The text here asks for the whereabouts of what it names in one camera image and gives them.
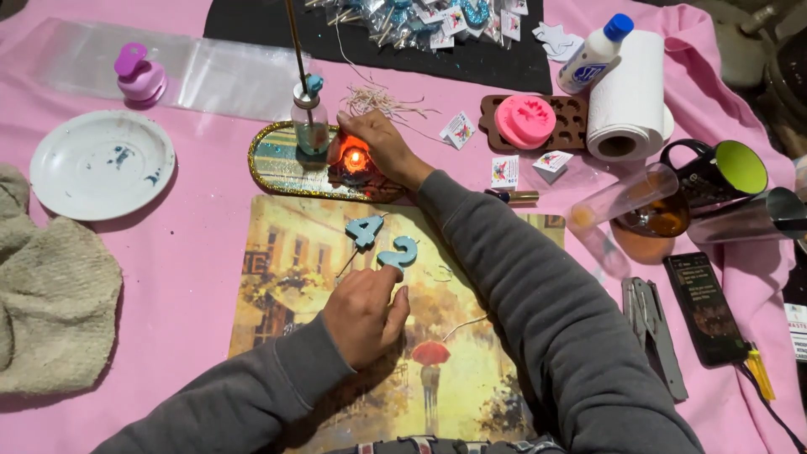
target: white plate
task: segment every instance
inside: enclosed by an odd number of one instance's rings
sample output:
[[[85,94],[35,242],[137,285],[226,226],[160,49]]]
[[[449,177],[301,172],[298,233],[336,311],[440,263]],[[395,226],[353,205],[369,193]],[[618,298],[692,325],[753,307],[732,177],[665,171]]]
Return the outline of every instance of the white plate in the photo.
[[[52,130],[31,159],[31,188],[51,211],[103,221],[142,208],[174,172],[174,146],[149,118],[94,111]]]

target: blue bottle cap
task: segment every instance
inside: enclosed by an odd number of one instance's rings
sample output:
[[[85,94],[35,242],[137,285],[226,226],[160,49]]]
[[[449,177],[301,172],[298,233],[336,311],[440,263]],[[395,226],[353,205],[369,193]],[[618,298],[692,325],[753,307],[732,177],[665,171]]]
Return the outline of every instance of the blue bottle cap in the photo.
[[[633,20],[623,14],[614,15],[603,27],[603,33],[609,40],[620,43],[633,31]]]
[[[314,99],[314,97],[320,93],[320,90],[322,90],[325,79],[323,79],[319,74],[312,74],[308,76],[306,83],[308,85],[308,96],[311,99]]]

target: black mug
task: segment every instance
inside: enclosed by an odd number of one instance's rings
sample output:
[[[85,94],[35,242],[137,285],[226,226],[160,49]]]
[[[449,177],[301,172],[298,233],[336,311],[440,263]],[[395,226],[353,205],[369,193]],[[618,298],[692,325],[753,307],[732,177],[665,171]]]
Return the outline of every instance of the black mug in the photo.
[[[670,150],[682,145],[697,153],[679,169],[670,163]],[[695,139],[681,139],[664,147],[659,161],[678,175],[689,208],[701,208],[765,191],[767,170],[754,150],[737,141],[711,147]]]

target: human hand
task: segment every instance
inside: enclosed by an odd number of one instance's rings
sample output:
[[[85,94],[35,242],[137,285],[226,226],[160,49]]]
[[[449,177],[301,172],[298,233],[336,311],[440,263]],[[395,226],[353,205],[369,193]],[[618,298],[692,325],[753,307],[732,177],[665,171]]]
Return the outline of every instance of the human hand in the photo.
[[[403,278],[401,270],[390,265],[351,271],[328,298],[322,309],[325,327],[351,368],[367,367],[400,336],[409,317],[409,287],[398,289],[392,305],[390,299],[395,283]]]
[[[409,149],[398,130],[380,110],[354,117],[340,111],[337,122],[341,133],[356,136],[370,146],[370,159],[382,174],[411,191],[417,191],[434,171]],[[328,147],[328,164],[336,164],[342,158],[340,135]]]

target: smartphone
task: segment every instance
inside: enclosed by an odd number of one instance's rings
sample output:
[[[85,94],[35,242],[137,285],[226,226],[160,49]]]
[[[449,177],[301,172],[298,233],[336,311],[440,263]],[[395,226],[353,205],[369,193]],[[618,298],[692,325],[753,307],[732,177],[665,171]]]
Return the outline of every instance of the smartphone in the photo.
[[[737,322],[703,252],[664,259],[692,343],[704,366],[741,363],[748,358]]]

